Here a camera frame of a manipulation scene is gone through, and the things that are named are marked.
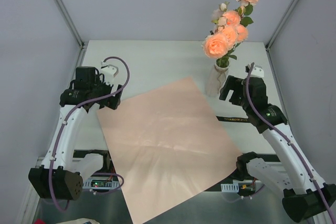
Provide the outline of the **black ribbon gold lettering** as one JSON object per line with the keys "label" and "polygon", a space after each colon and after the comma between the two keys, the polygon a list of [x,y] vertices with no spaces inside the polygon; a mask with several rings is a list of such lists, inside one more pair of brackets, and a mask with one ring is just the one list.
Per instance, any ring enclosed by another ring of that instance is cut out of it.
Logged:
{"label": "black ribbon gold lettering", "polygon": [[249,119],[247,118],[225,117],[225,116],[217,116],[216,118],[221,122],[249,123]]}

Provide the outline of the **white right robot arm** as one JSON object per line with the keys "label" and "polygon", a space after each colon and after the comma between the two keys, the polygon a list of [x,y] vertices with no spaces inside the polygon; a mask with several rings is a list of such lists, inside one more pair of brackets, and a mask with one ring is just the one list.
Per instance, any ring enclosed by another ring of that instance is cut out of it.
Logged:
{"label": "white right robot arm", "polygon": [[236,173],[242,179],[260,180],[281,199],[287,215],[296,223],[327,212],[332,223],[335,216],[335,185],[327,184],[305,157],[295,140],[281,109],[268,102],[262,78],[229,76],[220,91],[220,100],[243,108],[251,123],[276,152],[286,173],[269,166],[260,155],[249,152],[238,157]]}

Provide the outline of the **pink wrapping paper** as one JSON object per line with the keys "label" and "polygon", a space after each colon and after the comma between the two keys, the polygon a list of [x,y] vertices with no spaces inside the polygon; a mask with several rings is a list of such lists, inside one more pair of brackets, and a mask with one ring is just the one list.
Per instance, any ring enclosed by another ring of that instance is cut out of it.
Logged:
{"label": "pink wrapping paper", "polygon": [[97,117],[134,223],[145,223],[228,177],[241,154],[192,78]]}

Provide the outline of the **pink flower stem pale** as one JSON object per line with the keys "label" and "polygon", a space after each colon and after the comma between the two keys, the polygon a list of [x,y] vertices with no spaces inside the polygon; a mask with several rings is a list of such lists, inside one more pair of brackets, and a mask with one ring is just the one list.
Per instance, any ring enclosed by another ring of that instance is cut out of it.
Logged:
{"label": "pink flower stem pale", "polygon": [[222,15],[227,11],[227,7],[229,5],[228,1],[225,1],[224,3],[221,3],[218,5],[218,8],[212,12],[211,15],[211,23],[215,25],[215,27],[210,31],[210,34],[212,35],[217,27],[218,20],[222,17]]}

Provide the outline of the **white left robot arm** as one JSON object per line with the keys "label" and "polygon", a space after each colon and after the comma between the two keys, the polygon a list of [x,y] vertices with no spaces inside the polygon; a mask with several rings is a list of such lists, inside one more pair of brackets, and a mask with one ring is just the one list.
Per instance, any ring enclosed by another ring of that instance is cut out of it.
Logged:
{"label": "white left robot arm", "polygon": [[106,154],[89,151],[79,161],[74,161],[73,156],[84,118],[105,106],[115,110],[120,104],[121,93],[111,95],[118,72],[113,65],[76,68],[74,80],[60,96],[59,121],[49,150],[28,174],[40,198],[77,200],[91,175],[110,173]]}

